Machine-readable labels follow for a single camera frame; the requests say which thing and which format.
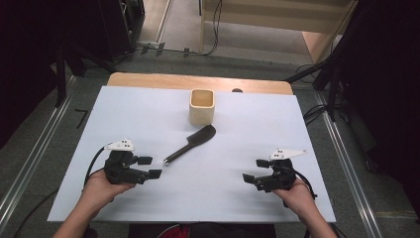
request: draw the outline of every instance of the forearm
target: forearm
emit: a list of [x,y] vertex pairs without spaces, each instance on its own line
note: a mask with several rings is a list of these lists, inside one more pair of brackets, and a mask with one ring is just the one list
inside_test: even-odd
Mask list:
[[83,233],[93,216],[92,212],[88,212],[82,207],[74,207],[55,232],[53,238],[83,237]]
[[320,213],[311,214],[305,218],[300,217],[300,219],[308,228],[309,232],[311,233],[311,237],[313,238],[337,237],[334,231],[331,229],[330,225]]

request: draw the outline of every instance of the white table surface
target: white table surface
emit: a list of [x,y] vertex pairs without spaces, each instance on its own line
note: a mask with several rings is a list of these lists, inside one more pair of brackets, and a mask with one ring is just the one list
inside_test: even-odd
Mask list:
[[[173,163],[163,160],[187,144],[186,137],[200,127],[188,121],[189,90],[138,87],[102,87],[73,155],[48,221],[63,221],[79,199],[87,168],[97,151],[122,139],[131,139],[135,156],[151,156],[149,166],[132,169],[162,170],[117,196],[95,218],[119,222],[246,222],[299,221],[273,193],[257,191],[242,174],[272,174],[258,168],[256,159],[268,159],[277,148],[307,150],[292,158],[318,194],[316,204],[328,222],[334,212],[293,95],[216,92],[213,126],[216,135]],[[109,151],[99,156],[92,171],[104,166]]]

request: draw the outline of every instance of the metal frame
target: metal frame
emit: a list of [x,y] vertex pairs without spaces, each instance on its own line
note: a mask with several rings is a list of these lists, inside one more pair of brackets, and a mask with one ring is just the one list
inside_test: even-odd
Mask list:
[[163,35],[163,29],[164,29],[164,26],[166,25],[166,20],[167,20],[167,16],[169,15],[169,9],[170,9],[171,5],[172,5],[172,0],[168,0],[167,4],[166,4],[166,8],[164,9],[163,18],[161,19],[160,26],[159,26],[158,32],[157,32],[157,43],[158,44],[160,43],[161,37]]
[[[325,97],[320,91],[315,91],[315,97],[318,104],[327,104]],[[327,112],[324,112],[323,116],[328,132],[330,133],[334,147],[337,151],[343,172],[346,176],[347,182],[349,183],[356,206],[358,207],[359,214],[367,230],[367,235],[371,238],[381,238],[383,235],[379,229],[373,210],[370,207],[370,203],[368,202],[368,198],[353,167],[349,154],[347,153],[346,147],[339,133],[339,129],[337,128],[337,124],[331,120]]]

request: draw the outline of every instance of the gray floor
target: gray floor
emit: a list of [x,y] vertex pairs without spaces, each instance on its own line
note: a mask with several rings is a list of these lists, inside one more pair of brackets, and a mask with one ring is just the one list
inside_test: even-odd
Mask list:
[[[173,0],[172,8],[180,7],[177,4],[181,2],[180,0]],[[194,9],[196,9],[196,14],[198,15],[198,6],[193,4],[196,4],[196,1],[190,3],[192,7],[189,11],[195,13]],[[171,11],[168,16],[168,24],[164,29],[162,41],[165,41],[167,49],[193,49],[191,47],[193,44],[187,42],[190,40],[183,40],[180,37],[188,34],[182,34],[180,30],[176,31],[174,29],[175,26],[169,24],[173,22],[170,19],[176,17],[175,12]],[[241,29],[232,31],[247,32],[247,30]],[[280,59],[272,56],[275,54],[261,57],[263,51],[253,50],[253,53],[249,54],[245,50],[239,51],[238,49],[230,48],[228,47],[229,44],[223,40],[227,37],[221,36],[221,47],[215,56],[212,57],[191,56],[184,58],[176,53],[164,53],[160,57],[155,57],[155,53],[149,52],[142,56],[134,55],[128,57],[116,67],[121,71],[128,72],[160,72],[282,80],[294,75],[299,65],[306,64],[309,61],[309,56],[305,53],[303,39],[299,37],[298,33],[287,31],[283,34],[288,36],[291,34],[293,40],[286,40],[284,37],[283,41],[277,42],[278,44],[285,43],[283,46],[277,46],[279,51],[281,51],[281,48],[284,48]],[[255,38],[256,36],[249,36],[246,37],[247,40],[244,43],[237,42],[237,44],[244,46],[244,48],[247,46],[249,49],[252,49],[252,46],[255,46],[255,44],[250,39]],[[293,45],[288,45],[287,42],[293,42]],[[232,53],[225,55],[228,49]],[[91,68],[85,77],[77,79],[77,86],[64,117],[56,128],[54,136],[38,164],[38,168],[33,174],[1,237],[12,237],[29,210],[52,190],[59,187],[85,125],[84,122],[80,129],[76,129],[82,114],[76,112],[75,109],[90,110],[93,107],[99,88],[106,84],[108,77],[109,74],[102,68]],[[308,76],[304,80],[312,80],[312,77]],[[315,94],[308,84],[298,81],[292,87],[294,94],[298,98],[302,114],[316,105]],[[5,195],[31,153],[44,126],[53,113],[54,101],[55,92],[52,92],[21,125],[9,143],[0,150],[0,158],[2,159],[2,167],[0,167],[0,177],[2,179],[0,196],[3,197]],[[368,172],[365,167],[363,153],[352,131],[342,120],[338,120],[337,125],[370,205],[376,214],[383,236],[420,237],[420,229],[415,224],[412,207],[403,194],[400,185],[392,178]],[[338,221],[337,226],[348,237],[368,237],[324,120],[320,117],[310,124],[308,133],[332,199]],[[22,237],[52,236],[58,228],[58,224],[46,222],[51,207],[52,203],[48,201],[34,213],[26,224]],[[93,227],[99,231],[100,237],[125,237],[128,225],[95,223]],[[305,228],[299,223],[275,224],[275,228],[278,237],[303,237],[305,232]]]
[[[145,1],[146,7],[148,4],[153,7],[158,3]],[[166,49],[183,51],[189,48],[191,52],[198,52],[201,28],[198,9],[197,0],[171,0],[159,43],[165,43]],[[206,22],[204,53],[213,47],[213,31],[213,23]],[[298,31],[220,23],[218,39],[218,51],[213,56],[296,65],[312,63],[302,34]],[[141,39],[146,43],[151,40]]]

